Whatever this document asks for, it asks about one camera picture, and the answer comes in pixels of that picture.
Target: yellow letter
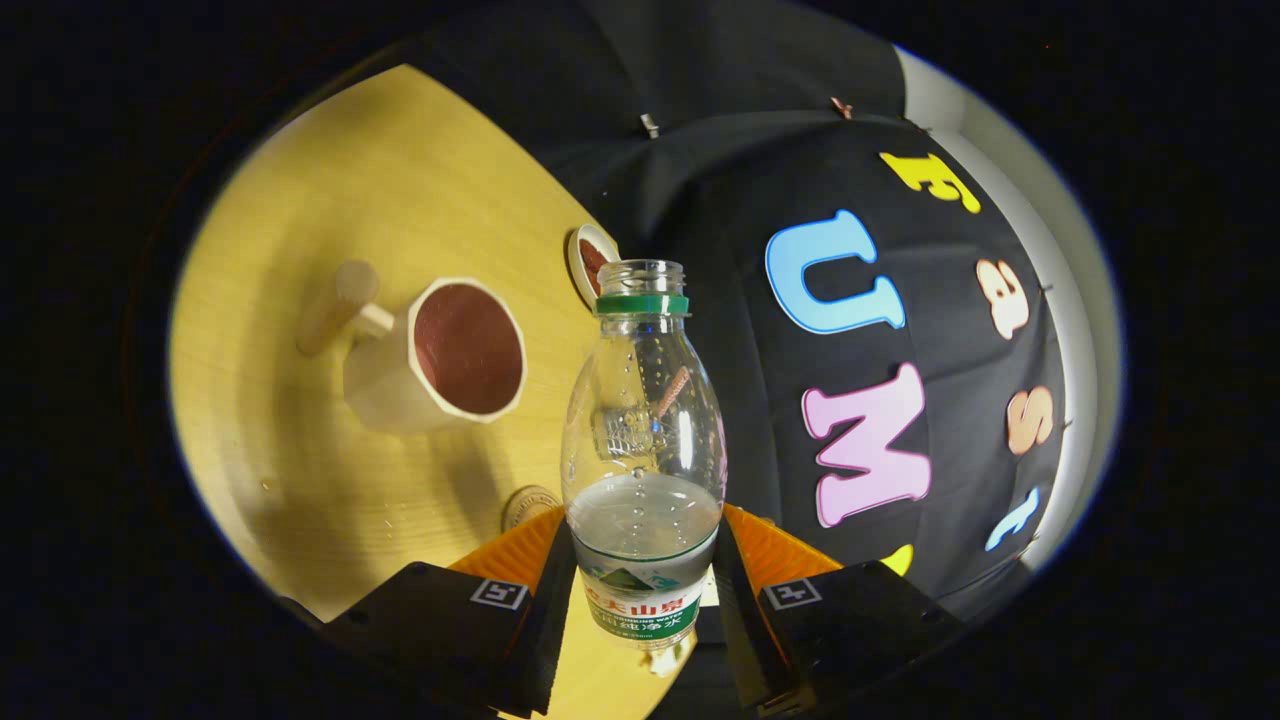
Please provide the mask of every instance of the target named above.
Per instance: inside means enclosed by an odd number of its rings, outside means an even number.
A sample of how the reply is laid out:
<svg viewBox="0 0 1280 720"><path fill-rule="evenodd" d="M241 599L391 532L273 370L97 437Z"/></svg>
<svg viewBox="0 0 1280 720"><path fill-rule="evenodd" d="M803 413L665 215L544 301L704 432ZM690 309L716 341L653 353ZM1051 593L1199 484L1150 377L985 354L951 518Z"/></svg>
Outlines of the yellow letter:
<svg viewBox="0 0 1280 720"><path fill-rule="evenodd" d="M978 284L982 293L991 302L991 322L996 325L996 332L1005 340L1012 340L1014 331L1027 324L1029 309L1027 296L1023 295L1023 283L1018 282L1018 275L1009 263L1000 261L1000 268L991 264L991 260L978 260Z"/></svg>
<svg viewBox="0 0 1280 720"><path fill-rule="evenodd" d="M951 172L951 168L941 158L929 152L928 158L896 158L888 152L881 152L881 160L892 168L897 177L902 178L906 187L922 190L920 183L929 183L929 192L938 200L960 200L965 210L977 213L982 210L978 199L969 192L969 188L960 182L960 178Z"/></svg>

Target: yellow table surface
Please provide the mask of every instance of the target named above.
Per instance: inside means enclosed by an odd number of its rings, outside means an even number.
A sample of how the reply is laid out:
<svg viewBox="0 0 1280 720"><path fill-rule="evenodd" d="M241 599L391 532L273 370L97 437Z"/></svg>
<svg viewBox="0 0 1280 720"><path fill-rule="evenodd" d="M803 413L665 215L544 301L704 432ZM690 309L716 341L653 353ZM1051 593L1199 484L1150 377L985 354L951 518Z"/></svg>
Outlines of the yellow table surface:
<svg viewBox="0 0 1280 720"><path fill-rule="evenodd" d="M183 272L172 401L201 497L271 592L328 621L406 564L448 565L497 537L518 487L559 495L564 411L598 332L563 247L589 222L515 141L408 67L311 109L237 172ZM308 293L352 258L378 269L392 310L440 275L499 293L527 346L520 406L416 437L364 428L342 398L351 329L315 357L293 346ZM549 717L648 715L675 675L641 662L576 588Z"/></svg>

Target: blue letter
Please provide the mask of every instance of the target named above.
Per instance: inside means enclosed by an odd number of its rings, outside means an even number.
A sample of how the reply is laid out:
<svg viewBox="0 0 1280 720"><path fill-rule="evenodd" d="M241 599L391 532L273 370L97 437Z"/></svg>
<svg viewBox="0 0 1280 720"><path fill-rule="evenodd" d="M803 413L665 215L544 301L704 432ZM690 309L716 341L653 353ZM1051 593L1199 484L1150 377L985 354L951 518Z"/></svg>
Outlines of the blue letter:
<svg viewBox="0 0 1280 720"><path fill-rule="evenodd" d="M902 299L884 275L876 278L876 286L869 292L835 302L822 302L809 293L804 284L805 268L852 255L874 263L876 243L849 210L838 210L831 220L786 228L769 238L764 249L764 268L782 311L797 325L817 334L882 322L893 328L906 325Z"/></svg>

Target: black cloth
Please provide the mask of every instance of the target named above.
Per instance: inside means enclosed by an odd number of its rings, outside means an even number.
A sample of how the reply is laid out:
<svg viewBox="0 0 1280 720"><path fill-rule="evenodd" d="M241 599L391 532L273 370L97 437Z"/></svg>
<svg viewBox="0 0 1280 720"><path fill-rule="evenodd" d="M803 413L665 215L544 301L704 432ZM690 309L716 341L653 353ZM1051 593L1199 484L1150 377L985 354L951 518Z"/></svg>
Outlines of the black cloth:
<svg viewBox="0 0 1280 720"><path fill-rule="evenodd" d="M914 546L908 578L942 597L1019 553L1043 515L1061 450L1056 332L1025 251L989 197L927 132L901 119L905 85L888 42L785 3L508 3L433 29L407 60L449 86L534 155L618 241L623 256L680 261L689 336L724 415L727 500L850 564ZM512 65L521 73L512 73ZM831 105L851 105L845 120ZM650 140L639 115L660 135ZM982 202L908 190L879 159L934 154ZM818 300L890 277L908 324L817 336L778 306L764 270L773 233L849 210L879 251L808 268ZM1030 320L992 328L978 260L1004 260ZM850 392L913 363L925 410L892 443L927 455L929 493L819 525L814 456L846 428L809 437L801 395ZM1006 443L1014 393L1046 386L1055 432L1021 457ZM987 536L1032 487L1027 527Z"/></svg>

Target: pink letter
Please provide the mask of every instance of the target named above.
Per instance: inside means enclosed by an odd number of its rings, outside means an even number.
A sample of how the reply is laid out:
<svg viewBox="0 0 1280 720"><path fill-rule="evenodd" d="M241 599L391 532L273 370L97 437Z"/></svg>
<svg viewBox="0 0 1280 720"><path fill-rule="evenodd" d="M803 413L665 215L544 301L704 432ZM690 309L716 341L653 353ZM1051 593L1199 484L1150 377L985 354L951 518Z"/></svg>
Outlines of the pink letter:
<svg viewBox="0 0 1280 720"><path fill-rule="evenodd" d="M818 454L822 465L865 473L855 478L828 474L818 480L818 523L823 528L886 502L920 500L929 492L929 459L888 450L924 410L924 384L915 365L902 363L892 380L845 395L805 391L800 405L814 439L827 437L840 423L861 420Z"/></svg>

